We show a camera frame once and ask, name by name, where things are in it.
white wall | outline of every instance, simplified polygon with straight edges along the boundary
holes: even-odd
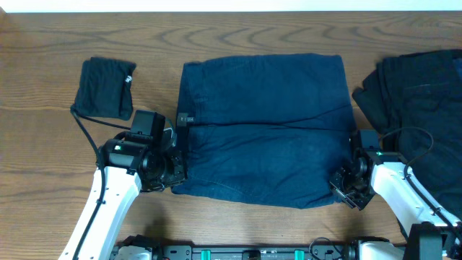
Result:
[[[0,0],[5,12],[449,11],[462,0]]]

wood grain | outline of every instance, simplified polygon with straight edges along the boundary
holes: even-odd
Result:
[[[8,14],[0,31],[0,259],[56,259],[82,212],[95,158],[68,110],[85,59],[136,62],[135,108],[173,118],[185,62],[340,54],[353,90],[383,57],[460,48],[461,18],[460,12]],[[370,128],[357,107],[354,114]],[[86,125],[98,144],[117,132]],[[143,194],[119,239],[138,233],[197,245],[306,244],[321,235],[404,242],[378,196],[358,212],[342,204],[298,210]]]

green connector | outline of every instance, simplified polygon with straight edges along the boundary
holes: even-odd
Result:
[[[210,260],[212,253],[210,250],[202,250],[201,251],[201,260]]]
[[[295,250],[295,260],[305,260],[305,252],[303,250]]]

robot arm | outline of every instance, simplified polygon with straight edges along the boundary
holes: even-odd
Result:
[[[388,241],[356,240],[349,252],[358,259],[459,259],[461,221],[437,203],[410,167],[404,173],[406,159],[397,152],[382,152],[375,131],[358,131],[350,143],[354,161],[332,176],[332,191],[359,210],[375,194],[381,195],[398,218],[408,243],[402,251]]]
[[[76,120],[84,130],[77,116]],[[110,259],[123,219],[139,193],[163,191],[184,182],[186,166],[182,152],[175,148],[175,132],[164,126],[164,116],[137,110],[130,132],[118,134],[99,148],[97,157],[103,165],[95,171],[87,203],[59,259]],[[99,167],[104,167],[104,174]],[[149,248],[135,248],[139,259],[144,259],[144,247]]]
[[[141,179],[138,173],[131,175],[124,168],[106,167],[105,174],[107,181],[104,201],[82,244],[79,259],[109,259],[128,208],[141,190]],[[84,229],[95,209],[100,189],[101,175],[100,170],[97,169],[90,196],[67,246],[59,257],[60,260],[73,258]]]
[[[130,255],[130,259],[162,258],[160,246],[138,237],[116,252],[113,245],[128,208],[140,192],[163,191],[186,179],[186,166],[181,151],[175,148],[174,131],[164,130],[164,125],[163,116],[138,110],[130,132],[118,134],[100,148],[105,162],[104,199],[99,201],[98,196],[104,175],[97,169],[83,213],[59,259],[118,260],[123,255]],[[409,239],[405,251],[383,239],[356,239],[343,246],[342,259],[438,259],[444,255],[460,259],[461,221],[436,202],[411,168],[404,175],[406,160],[402,155],[381,152],[374,131],[360,131],[351,143],[354,162],[333,174],[332,191],[359,210],[375,194],[381,195]],[[92,220],[97,204],[100,208]],[[87,235],[82,235],[89,223]]]

dark blue jeans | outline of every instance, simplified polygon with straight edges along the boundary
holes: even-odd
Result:
[[[340,56],[237,56],[185,64],[178,127],[188,181],[172,188],[233,202],[308,208],[335,201],[328,178],[355,129]]]

